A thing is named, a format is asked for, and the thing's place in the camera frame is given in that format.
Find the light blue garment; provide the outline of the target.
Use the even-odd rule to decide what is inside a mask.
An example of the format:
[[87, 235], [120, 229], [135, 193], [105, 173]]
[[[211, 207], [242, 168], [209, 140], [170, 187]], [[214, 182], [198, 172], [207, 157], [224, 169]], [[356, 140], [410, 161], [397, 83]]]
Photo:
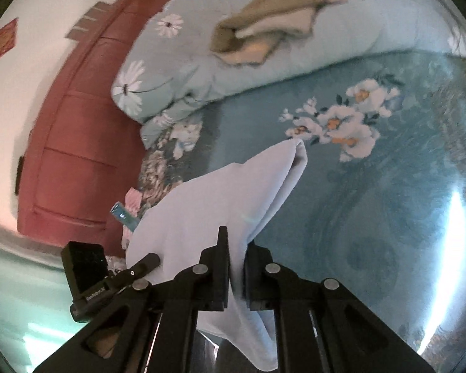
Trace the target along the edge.
[[126, 250], [129, 267], [147, 253], [160, 257], [160, 267], [146, 277], [159, 284], [196, 265], [200, 253], [216, 244], [220, 227], [226, 227], [228, 306], [223, 312], [201, 311], [198, 328], [228, 340], [261, 371], [278, 367], [274, 316], [250, 310], [243, 298], [246, 249], [284, 204], [306, 164], [304, 142], [290, 139], [245, 163], [231, 163], [180, 184], [144, 213]]

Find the smartphone with lit screen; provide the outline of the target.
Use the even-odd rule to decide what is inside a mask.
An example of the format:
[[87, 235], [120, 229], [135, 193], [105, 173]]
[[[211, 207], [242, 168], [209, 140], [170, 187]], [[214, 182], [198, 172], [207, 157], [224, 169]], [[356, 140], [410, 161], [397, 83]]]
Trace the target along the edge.
[[133, 216], [121, 202], [116, 202], [111, 210], [111, 215], [124, 227], [127, 227], [131, 232], [133, 232], [140, 222], [140, 219], [137, 216]]

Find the pink knitted cloth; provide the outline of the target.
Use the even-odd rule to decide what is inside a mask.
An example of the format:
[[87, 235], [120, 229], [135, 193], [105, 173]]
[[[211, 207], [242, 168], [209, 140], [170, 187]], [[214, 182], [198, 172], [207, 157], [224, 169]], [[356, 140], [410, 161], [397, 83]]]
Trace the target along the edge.
[[[143, 193], [139, 190], [136, 190], [135, 188], [131, 188], [124, 197], [123, 205], [130, 216], [141, 218], [144, 213], [144, 208], [146, 207], [146, 203], [143, 199]], [[124, 226], [121, 240], [123, 250], [128, 248], [132, 235], [133, 233], [131, 230]]]

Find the red leather headboard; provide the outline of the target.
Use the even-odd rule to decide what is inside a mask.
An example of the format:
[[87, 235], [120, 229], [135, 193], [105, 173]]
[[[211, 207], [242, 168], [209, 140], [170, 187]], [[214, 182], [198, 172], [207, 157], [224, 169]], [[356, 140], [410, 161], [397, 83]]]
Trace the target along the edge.
[[123, 252], [112, 206], [138, 182], [139, 124], [113, 103], [112, 83], [148, 19], [169, 0], [117, 0], [76, 43], [28, 138], [18, 188], [17, 229], [63, 247], [97, 243]]

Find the teal floral bed sheet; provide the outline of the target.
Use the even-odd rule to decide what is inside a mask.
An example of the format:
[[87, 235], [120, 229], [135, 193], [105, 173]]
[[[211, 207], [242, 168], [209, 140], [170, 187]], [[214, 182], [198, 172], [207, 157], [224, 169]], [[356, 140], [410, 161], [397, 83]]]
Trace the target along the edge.
[[453, 371], [466, 360], [466, 58], [364, 57], [209, 104], [144, 156], [143, 207], [290, 138], [308, 164], [259, 243], [306, 279], [340, 279]]

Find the grey daisy print quilt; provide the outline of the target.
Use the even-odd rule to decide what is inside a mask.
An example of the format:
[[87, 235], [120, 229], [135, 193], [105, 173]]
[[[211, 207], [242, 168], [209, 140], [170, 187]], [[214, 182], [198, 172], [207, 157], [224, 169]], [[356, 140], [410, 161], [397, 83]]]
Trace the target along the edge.
[[466, 58], [466, 19], [452, 0], [349, 0], [319, 10], [310, 35], [285, 36], [264, 63], [229, 65], [209, 49], [214, 27], [251, 1], [170, 0], [147, 20], [111, 91], [145, 146], [206, 104], [356, 57]]

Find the tan beige garment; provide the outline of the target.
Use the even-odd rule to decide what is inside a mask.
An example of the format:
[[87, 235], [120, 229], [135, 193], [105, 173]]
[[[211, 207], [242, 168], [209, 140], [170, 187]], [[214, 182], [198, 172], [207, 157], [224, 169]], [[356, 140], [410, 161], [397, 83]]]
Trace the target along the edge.
[[316, 14], [349, 0], [252, 0], [214, 27], [210, 51], [233, 65], [260, 65], [284, 39], [311, 34]]

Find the grey wall switch panel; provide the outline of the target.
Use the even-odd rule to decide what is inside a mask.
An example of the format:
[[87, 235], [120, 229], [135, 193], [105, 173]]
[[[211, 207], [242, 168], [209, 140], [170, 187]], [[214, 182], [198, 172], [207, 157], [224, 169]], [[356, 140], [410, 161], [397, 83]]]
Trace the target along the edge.
[[97, 23], [106, 15], [110, 8], [111, 5], [107, 2], [96, 2], [77, 20], [65, 35], [65, 38], [75, 42], [80, 42], [83, 40], [85, 35], [97, 26]]

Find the red square wall decoration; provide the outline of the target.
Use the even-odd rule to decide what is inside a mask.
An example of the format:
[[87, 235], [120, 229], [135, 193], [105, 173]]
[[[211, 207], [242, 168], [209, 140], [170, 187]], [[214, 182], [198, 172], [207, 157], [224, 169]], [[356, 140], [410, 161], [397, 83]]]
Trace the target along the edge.
[[0, 28], [0, 58], [16, 45], [18, 18]]

